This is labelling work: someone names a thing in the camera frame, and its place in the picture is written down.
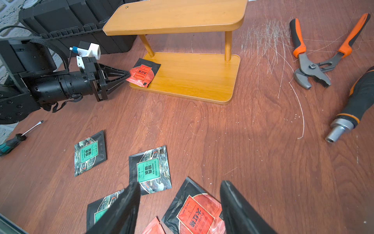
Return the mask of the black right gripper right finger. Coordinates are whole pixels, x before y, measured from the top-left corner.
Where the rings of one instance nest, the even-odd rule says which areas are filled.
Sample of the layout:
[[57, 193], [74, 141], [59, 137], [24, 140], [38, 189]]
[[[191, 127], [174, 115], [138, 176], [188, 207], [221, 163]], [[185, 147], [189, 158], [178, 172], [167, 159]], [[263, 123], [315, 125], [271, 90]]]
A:
[[222, 181], [220, 198], [228, 234], [276, 233], [230, 181]]

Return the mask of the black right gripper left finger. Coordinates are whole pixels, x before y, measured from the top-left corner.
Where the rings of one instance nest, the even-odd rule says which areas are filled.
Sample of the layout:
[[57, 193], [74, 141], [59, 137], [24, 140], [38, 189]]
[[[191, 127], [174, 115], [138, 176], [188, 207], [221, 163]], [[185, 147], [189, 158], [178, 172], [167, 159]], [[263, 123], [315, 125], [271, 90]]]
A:
[[140, 205], [140, 185], [132, 182], [88, 234], [133, 234]]

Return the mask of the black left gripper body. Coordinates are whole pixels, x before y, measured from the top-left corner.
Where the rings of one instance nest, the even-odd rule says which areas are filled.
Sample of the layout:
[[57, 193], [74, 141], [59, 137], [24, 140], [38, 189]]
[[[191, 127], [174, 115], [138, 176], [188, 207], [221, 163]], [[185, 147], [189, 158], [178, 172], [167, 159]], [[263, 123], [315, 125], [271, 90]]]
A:
[[98, 102], [108, 99], [108, 94], [105, 86], [104, 72], [100, 64], [94, 57], [85, 57], [84, 66], [87, 81]]

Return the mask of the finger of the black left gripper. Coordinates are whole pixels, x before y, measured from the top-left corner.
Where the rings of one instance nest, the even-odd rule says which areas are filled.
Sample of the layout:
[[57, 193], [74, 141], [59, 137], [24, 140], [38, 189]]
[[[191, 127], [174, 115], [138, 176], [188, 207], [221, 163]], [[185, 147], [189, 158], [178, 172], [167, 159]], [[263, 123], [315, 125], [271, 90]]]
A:
[[107, 66], [107, 65], [104, 65], [104, 64], [101, 64], [100, 68], [103, 70], [106, 78], [108, 78], [108, 77], [119, 77], [119, 78], [127, 79], [131, 76], [129, 71], [116, 69], [116, 68], [113, 68], [113, 67], [110, 67], [110, 66]]
[[108, 99], [108, 95], [117, 89], [121, 84], [126, 81], [125, 77], [120, 77], [115, 80], [106, 80], [102, 81], [102, 99]]

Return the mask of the red tea bag front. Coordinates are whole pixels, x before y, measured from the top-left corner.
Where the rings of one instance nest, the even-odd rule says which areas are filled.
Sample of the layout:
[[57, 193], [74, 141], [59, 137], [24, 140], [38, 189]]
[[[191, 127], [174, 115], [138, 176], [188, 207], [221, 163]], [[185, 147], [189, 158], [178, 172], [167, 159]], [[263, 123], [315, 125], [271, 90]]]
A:
[[165, 231], [158, 219], [155, 217], [145, 228], [142, 234], [165, 234]]

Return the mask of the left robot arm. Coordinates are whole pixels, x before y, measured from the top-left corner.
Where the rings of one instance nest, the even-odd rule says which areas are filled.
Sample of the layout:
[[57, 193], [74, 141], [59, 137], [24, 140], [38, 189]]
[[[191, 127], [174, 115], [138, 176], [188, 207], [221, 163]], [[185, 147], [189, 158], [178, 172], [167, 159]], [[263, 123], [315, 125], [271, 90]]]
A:
[[131, 76], [98, 63], [98, 44], [80, 42], [70, 52], [77, 55], [79, 71], [71, 72], [66, 54], [41, 37], [1, 40], [1, 61], [8, 72], [1, 85], [1, 124], [20, 122], [41, 108], [55, 113], [87, 95], [107, 100]]

